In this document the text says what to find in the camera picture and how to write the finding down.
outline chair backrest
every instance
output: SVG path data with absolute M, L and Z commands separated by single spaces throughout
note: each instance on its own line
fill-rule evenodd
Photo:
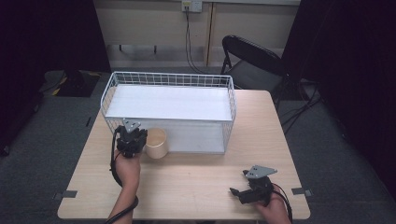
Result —
M 226 55 L 227 64 L 231 65 L 229 53 L 239 59 L 251 63 L 260 69 L 279 76 L 285 76 L 280 58 L 271 50 L 265 49 L 237 35 L 227 35 L 222 39 L 222 46 Z

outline cylindrical cardboard container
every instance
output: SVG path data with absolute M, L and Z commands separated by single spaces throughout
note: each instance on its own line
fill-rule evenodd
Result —
M 168 153 L 165 130 L 160 128 L 148 129 L 148 139 L 145 148 L 146 153 L 152 159 L 164 157 Z

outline black chair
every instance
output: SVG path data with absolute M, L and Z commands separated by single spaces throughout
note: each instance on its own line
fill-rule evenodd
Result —
M 222 46 L 225 59 L 221 73 L 233 78 L 236 89 L 269 91 L 273 100 L 277 99 L 277 110 L 288 77 L 280 58 L 271 50 L 236 35 L 225 36 Z M 240 61 L 232 65 L 230 54 Z

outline white wire basket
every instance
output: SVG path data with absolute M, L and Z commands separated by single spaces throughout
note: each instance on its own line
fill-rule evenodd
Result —
M 124 120 L 162 128 L 170 152 L 225 153 L 236 114 L 230 76 L 114 72 L 101 99 L 112 133 Z

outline human arm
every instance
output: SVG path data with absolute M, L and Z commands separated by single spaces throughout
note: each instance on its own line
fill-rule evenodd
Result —
M 116 156 L 116 170 L 122 182 L 122 189 L 117 199 L 109 218 L 131 206 L 136 197 L 137 188 L 139 187 L 140 179 L 140 153 L 135 154 L 133 158 L 125 158 L 120 155 L 119 151 L 115 151 Z M 132 223 L 134 211 L 129 212 L 114 223 Z
M 279 192 L 279 187 L 274 185 L 274 190 Z M 255 203 L 254 205 L 264 216 L 268 224 L 290 224 L 285 203 L 279 195 L 272 193 L 267 206 L 264 206 L 262 203 Z

